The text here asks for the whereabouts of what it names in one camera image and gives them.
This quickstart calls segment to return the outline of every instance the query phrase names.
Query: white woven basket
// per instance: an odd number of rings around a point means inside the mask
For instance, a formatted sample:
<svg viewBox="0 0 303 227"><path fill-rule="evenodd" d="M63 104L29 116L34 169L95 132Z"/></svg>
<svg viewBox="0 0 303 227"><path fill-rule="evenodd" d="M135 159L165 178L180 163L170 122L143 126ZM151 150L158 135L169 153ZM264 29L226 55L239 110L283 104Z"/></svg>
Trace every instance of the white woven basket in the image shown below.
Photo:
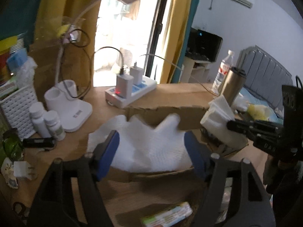
<svg viewBox="0 0 303 227"><path fill-rule="evenodd" d="M28 109L37 101L36 91L31 85L19 89L0 101L7 121L12 128L18 129L18 135L21 140L35 134Z"/></svg>

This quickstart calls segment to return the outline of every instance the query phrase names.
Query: blue item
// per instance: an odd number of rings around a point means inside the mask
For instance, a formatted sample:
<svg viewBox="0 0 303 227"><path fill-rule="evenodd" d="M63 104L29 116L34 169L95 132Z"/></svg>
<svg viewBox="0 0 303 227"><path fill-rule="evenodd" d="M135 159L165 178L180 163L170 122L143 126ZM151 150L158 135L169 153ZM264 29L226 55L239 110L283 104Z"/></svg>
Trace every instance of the blue item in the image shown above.
<svg viewBox="0 0 303 227"><path fill-rule="evenodd" d="M133 88L132 88L132 90L131 90L131 93L135 93L135 92L137 92L137 91L139 91L140 89L137 87L137 86L135 86L135 85L133 85Z"/></svg>
<svg viewBox="0 0 303 227"><path fill-rule="evenodd" d="M143 89L145 88L147 85L144 84L143 82L141 84L136 85L138 88Z"/></svg>
<svg viewBox="0 0 303 227"><path fill-rule="evenodd" d="M180 67L180 68L182 68L182 64L183 64L183 61L184 61L185 52L186 52L186 48L187 48L187 41L188 41L188 38L189 38L191 25L192 25L192 22L194 20L194 15L196 14L199 1L200 0L191 0L191 6L190 6L190 10L189 10L189 15L188 15L188 21L187 21L183 46L182 46L180 57L179 57L179 60L178 60L178 63L177 63L177 66ZM172 76L172 81L171 81L172 83L178 83L179 82L180 73L181 73L180 70L176 68L175 72L174 72L174 75Z"/></svg>
<svg viewBox="0 0 303 227"><path fill-rule="evenodd" d="M184 145L191 159L196 175L205 179L209 174L210 150L205 145L198 142L192 131L185 132Z"/></svg>
<svg viewBox="0 0 303 227"><path fill-rule="evenodd" d="M13 72L27 61L27 51L25 48L14 52L6 61L10 71Z"/></svg>
<svg viewBox="0 0 303 227"><path fill-rule="evenodd" d="M109 172L109 168L114 159L120 143L120 136L117 131L112 131L105 142L98 144L94 151L98 159L96 177L100 181Z"/></svg>

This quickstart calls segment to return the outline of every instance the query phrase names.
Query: plastic water bottle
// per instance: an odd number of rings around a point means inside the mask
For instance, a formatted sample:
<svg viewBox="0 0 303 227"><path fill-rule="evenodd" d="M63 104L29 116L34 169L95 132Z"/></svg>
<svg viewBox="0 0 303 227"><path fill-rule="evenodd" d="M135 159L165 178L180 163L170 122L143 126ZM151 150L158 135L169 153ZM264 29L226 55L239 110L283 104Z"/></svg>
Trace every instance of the plastic water bottle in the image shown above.
<svg viewBox="0 0 303 227"><path fill-rule="evenodd" d="M228 56L226 58L224 58L221 62L221 65L218 69L218 74L212 85L213 93L219 94L218 89L219 89L220 85L222 84L225 75L228 73L231 66L233 66L233 60L234 60L234 51L229 50Z"/></svg>

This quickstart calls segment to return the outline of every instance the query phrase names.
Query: bed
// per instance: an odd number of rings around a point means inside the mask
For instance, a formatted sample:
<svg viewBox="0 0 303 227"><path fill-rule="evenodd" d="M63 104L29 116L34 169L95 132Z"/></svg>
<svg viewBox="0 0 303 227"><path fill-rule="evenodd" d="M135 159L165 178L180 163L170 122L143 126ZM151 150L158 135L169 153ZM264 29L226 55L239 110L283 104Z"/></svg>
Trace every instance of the bed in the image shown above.
<svg viewBox="0 0 303 227"><path fill-rule="evenodd" d="M250 103L283 110L282 85L292 85L291 74L275 58L258 46L241 51L237 67L247 75L240 93Z"/></svg>

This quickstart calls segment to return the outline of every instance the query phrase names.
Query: gray headboard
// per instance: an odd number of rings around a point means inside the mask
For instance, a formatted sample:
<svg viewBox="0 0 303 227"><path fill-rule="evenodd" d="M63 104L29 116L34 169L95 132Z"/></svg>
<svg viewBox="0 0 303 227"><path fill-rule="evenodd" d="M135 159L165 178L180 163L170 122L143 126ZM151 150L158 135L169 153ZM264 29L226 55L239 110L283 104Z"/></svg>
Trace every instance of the gray headboard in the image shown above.
<svg viewBox="0 0 303 227"><path fill-rule="evenodd" d="M237 67L246 74L244 87L255 97L266 100L270 107L283 109L283 84L292 85L291 74L258 46L241 51Z"/></svg>

